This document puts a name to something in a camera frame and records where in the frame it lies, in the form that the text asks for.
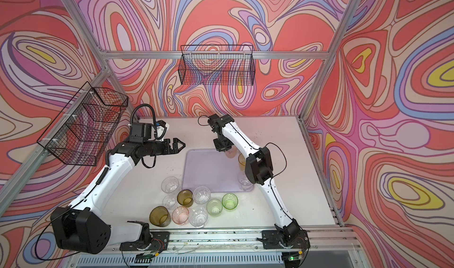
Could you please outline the pink dimpled cup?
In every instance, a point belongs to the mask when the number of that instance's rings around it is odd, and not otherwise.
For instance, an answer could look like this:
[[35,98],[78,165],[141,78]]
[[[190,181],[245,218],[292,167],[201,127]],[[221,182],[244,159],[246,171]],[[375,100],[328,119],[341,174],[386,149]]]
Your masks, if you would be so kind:
[[227,156],[229,159],[235,158],[236,155],[237,155],[237,153],[238,153],[238,149],[236,148],[236,146],[232,146],[232,147],[230,148],[230,150],[228,150],[228,151],[225,152],[226,156]]

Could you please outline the yellow clear plastic cup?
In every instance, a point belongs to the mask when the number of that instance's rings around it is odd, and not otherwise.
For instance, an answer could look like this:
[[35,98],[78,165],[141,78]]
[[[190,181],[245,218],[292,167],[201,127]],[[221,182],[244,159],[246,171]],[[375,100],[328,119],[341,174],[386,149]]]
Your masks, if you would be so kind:
[[245,171],[245,166],[246,166],[246,159],[245,157],[243,156],[243,154],[239,154],[238,156],[238,163],[239,163],[239,168],[242,172]]

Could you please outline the clear faceted glass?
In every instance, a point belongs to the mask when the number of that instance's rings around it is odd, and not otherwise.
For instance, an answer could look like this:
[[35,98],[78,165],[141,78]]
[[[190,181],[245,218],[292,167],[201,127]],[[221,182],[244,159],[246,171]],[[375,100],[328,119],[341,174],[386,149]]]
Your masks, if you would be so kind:
[[254,184],[252,184],[249,179],[246,177],[245,173],[240,172],[238,174],[238,183],[240,189],[244,192],[250,192],[254,189]]

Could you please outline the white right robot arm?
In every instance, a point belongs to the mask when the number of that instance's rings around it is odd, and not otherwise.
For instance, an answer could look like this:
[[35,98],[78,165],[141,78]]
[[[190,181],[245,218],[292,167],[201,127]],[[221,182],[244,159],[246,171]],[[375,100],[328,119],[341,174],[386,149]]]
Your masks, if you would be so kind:
[[235,146],[245,158],[245,175],[250,183],[258,185],[275,221],[278,242],[291,246],[302,229],[298,221],[286,208],[275,184],[271,152],[267,146],[254,143],[237,125],[229,114],[208,117],[208,125],[217,134],[214,145],[217,151],[226,152]]

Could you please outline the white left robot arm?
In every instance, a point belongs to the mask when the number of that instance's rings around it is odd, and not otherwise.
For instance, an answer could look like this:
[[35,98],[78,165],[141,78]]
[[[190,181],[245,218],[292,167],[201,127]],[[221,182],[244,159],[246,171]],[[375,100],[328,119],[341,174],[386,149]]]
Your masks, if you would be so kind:
[[112,225],[102,219],[112,194],[126,175],[146,156],[175,155],[185,148],[178,138],[117,144],[106,165],[87,188],[68,207],[58,207],[51,214],[57,247],[77,253],[98,254],[111,245],[122,244],[137,250],[152,242],[150,226],[141,221]]

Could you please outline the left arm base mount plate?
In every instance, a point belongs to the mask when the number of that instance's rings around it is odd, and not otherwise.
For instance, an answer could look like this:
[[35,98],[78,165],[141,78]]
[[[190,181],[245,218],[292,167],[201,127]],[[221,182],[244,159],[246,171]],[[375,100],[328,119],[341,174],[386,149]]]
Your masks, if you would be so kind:
[[167,250],[169,245],[169,231],[151,231],[150,237],[140,237],[135,242],[120,244],[120,251],[151,251],[162,252]]

